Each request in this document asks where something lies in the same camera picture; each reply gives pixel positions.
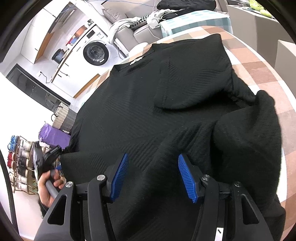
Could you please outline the person's left hand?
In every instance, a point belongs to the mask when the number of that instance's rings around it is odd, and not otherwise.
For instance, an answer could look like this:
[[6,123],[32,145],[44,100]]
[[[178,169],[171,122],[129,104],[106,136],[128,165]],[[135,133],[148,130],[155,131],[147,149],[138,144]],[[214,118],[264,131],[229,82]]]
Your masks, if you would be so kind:
[[[49,208],[52,203],[54,202],[55,198],[51,196],[51,194],[48,192],[48,189],[46,187],[46,182],[51,177],[51,171],[48,171],[46,173],[43,173],[41,177],[38,180],[38,194],[41,203]],[[54,180],[54,187],[58,187],[59,189],[62,189],[64,187],[64,181],[61,179],[61,176],[59,174],[58,170],[55,170],[55,174],[53,175]]]

